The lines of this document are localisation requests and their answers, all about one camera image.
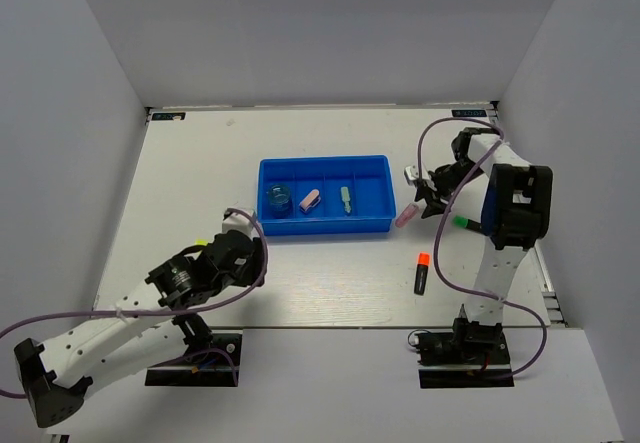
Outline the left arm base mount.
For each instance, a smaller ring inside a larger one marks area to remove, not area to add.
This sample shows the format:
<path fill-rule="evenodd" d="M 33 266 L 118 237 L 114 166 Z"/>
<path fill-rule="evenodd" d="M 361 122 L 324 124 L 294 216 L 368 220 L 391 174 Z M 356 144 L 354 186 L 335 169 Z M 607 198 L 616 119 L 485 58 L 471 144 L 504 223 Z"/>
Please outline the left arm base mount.
<path fill-rule="evenodd" d="M 147 387 L 237 387 L 240 377 L 243 333 L 214 331 L 196 314 L 177 316 L 171 328 L 179 329 L 183 350 L 179 357 L 146 372 Z"/>

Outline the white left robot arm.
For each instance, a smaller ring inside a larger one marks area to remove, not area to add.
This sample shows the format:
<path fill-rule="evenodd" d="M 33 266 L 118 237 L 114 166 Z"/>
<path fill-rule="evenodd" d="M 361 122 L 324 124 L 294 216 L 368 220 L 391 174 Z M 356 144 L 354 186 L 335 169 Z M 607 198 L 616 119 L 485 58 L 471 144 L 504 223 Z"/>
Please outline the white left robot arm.
<path fill-rule="evenodd" d="M 262 238 L 229 230 L 151 270 L 106 317 L 43 342 L 18 343 L 19 380 L 37 426 L 65 421 L 97 391 L 140 370 L 218 353 L 203 305 L 230 286 L 261 285 L 266 261 Z"/>

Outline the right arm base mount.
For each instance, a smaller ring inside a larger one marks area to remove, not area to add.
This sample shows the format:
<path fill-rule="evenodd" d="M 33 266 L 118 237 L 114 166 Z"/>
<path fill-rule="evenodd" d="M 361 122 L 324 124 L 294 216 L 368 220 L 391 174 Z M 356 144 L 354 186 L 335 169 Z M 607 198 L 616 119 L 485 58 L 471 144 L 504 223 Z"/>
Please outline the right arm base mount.
<path fill-rule="evenodd" d="M 417 329 L 407 336 L 418 355 L 422 389 L 510 388 L 511 358 L 500 323 L 482 325 L 465 315 L 446 331 Z"/>

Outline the green-capped highlighter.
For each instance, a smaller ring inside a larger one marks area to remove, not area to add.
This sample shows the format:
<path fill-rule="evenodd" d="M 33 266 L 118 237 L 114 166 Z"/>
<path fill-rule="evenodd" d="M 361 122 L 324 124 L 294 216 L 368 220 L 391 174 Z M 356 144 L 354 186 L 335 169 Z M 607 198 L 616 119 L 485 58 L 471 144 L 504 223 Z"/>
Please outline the green-capped highlighter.
<path fill-rule="evenodd" d="M 453 218 L 453 224 L 456 225 L 457 227 L 465 228 L 470 231 L 475 231 L 475 232 L 481 231 L 481 224 L 479 222 L 460 216 L 460 215 L 456 215 Z"/>

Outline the pink correction tape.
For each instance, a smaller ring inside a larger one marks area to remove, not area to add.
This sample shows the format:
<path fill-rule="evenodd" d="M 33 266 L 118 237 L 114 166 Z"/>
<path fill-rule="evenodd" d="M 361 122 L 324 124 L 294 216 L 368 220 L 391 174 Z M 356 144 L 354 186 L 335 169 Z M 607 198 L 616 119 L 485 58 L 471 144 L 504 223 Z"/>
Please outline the pink correction tape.
<path fill-rule="evenodd" d="M 397 228 L 403 228 L 419 211 L 420 207 L 416 203 L 409 203 L 395 219 L 395 226 Z"/>

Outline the black orange-capped highlighter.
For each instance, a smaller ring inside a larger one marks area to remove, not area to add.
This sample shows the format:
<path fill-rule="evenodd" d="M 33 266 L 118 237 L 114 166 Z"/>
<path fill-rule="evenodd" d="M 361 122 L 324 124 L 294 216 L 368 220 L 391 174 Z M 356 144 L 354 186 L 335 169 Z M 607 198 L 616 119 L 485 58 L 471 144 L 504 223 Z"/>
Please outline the black orange-capped highlighter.
<path fill-rule="evenodd" d="M 415 295 L 423 296 L 426 291 L 428 272 L 430 268 L 431 256 L 429 253 L 421 252 L 417 259 L 416 272 L 414 278 L 413 292 Z"/>

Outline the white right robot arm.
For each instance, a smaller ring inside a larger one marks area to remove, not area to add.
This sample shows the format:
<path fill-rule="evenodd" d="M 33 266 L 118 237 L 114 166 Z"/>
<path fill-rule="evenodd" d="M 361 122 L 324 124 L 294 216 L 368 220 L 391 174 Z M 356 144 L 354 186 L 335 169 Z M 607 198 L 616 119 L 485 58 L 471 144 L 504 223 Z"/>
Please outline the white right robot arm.
<path fill-rule="evenodd" d="M 490 129 L 465 128 L 451 147 L 452 164 L 426 176 L 408 170 L 406 178 L 416 188 L 415 200 L 426 204 L 422 216 L 429 218 L 444 213 L 458 188 L 488 177 L 480 214 L 484 253 L 460 317 L 493 328 L 503 322 L 519 264 L 548 231 L 553 172 L 519 157 Z"/>

